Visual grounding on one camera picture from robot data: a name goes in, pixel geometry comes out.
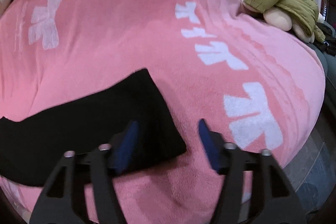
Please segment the pink bow-print blanket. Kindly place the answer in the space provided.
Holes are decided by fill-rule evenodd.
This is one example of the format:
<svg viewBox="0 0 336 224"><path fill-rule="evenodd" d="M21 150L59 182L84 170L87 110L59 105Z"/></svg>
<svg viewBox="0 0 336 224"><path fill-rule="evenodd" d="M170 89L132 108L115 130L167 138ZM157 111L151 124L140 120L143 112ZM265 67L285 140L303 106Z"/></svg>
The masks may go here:
<svg viewBox="0 0 336 224"><path fill-rule="evenodd" d="M240 0L15 0L1 17L1 116L21 121L146 68L187 145L176 165L117 179L126 219L201 223L220 179L197 121L287 165L318 120L325 73Z"/></svg>

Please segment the black pants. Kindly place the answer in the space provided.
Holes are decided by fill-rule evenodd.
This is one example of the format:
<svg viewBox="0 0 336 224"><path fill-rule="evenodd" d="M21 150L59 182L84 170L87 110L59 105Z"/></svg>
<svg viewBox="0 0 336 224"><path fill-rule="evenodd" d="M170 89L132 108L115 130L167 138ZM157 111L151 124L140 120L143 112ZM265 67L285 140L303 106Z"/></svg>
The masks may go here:
<svg viewBox="0 0 336 224"><path fill-rule="evenodd" d="M1 119L1 175L41 187L66 151L86 153L139 126L127 173L163 164L186 152L169 108L146 69L95 94L43 110L20 122Z"/></svg>

